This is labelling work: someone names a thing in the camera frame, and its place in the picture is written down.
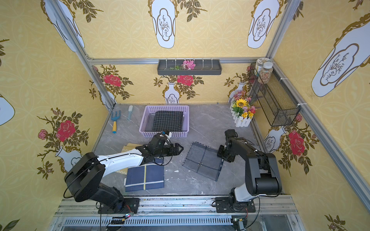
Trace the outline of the purple perforated plastic basket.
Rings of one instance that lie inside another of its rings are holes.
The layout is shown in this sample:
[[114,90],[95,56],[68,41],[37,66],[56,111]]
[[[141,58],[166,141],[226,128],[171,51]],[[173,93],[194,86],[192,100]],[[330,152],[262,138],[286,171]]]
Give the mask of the purple perforated plastic basket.
[[159,131],[144,131],[146,126],[146,117],[149,114],[155,114],[157,111],[181,111],[183,112],[182,131],[171,132],[173,137],[185,138],[189,132],[189,106],[187,105],[148,105],[145,107],[143,118],[141,120],[139,131],[144,137],[153,137]]

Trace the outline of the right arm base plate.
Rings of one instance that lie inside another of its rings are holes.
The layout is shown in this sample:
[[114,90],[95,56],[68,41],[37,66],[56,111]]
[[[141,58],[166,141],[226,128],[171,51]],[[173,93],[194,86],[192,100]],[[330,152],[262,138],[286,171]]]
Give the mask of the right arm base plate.
[[246,213],[256,212],[253,201],[238,202],[234,197],[217,197],[211,204],[216,208],[217,213]]

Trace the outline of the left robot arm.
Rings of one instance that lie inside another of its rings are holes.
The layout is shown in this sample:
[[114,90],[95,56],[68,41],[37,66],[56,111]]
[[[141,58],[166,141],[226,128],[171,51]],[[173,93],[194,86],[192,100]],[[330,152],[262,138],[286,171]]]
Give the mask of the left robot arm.
[[171,132],[157,133],[149,144],[107,156],[93,152],[85,154],[66,174],[66,190],[76,202],[93,200],[115,213],[138,208],[138,199],[128,202],[115,187],[101,182],[102,178],[118,170],[154,163],[156,158],[178,156],[184,150],[178,143],[171,143]]

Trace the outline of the plain grey pillowcase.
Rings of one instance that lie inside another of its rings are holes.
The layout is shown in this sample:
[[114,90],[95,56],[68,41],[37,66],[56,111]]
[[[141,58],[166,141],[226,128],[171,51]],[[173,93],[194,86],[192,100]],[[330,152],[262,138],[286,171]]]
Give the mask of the plain grey pillowcase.
[[146,117],[146,126],[144,131],[153,131],[155,114],[149,114]]

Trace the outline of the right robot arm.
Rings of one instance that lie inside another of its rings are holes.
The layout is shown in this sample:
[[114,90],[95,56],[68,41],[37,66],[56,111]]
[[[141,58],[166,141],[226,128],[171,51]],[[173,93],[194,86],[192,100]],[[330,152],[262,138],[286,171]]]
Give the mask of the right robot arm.
[[240,156],[245,162],[244,183],[229,194],[228,206],[233,210],[245,207],[257,197],[281,194],[282,183],[275,155],[257,150],[234,129],[225,131],[225,145],[219,147],[217,156],[228,163]]

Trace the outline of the black white grid pillowcase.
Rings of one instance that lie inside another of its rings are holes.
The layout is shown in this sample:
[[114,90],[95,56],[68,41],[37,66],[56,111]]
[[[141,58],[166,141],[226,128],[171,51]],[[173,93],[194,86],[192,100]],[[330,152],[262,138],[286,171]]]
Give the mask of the black white grid pillowcase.
[[157,111],[154,115],[153,131],[179,132],[183,127],[183,112]]

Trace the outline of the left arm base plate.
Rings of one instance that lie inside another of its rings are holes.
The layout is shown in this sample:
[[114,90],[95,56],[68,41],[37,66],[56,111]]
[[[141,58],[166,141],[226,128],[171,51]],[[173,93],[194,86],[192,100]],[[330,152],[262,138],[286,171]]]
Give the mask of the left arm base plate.
[[134,213],[137,214],[139,209],[140,199],[137,197],[134,198],[124,198],[123,201],[119,201],[114,208],[110,208],[106,205],[98,207],[99,214],[128,214]]

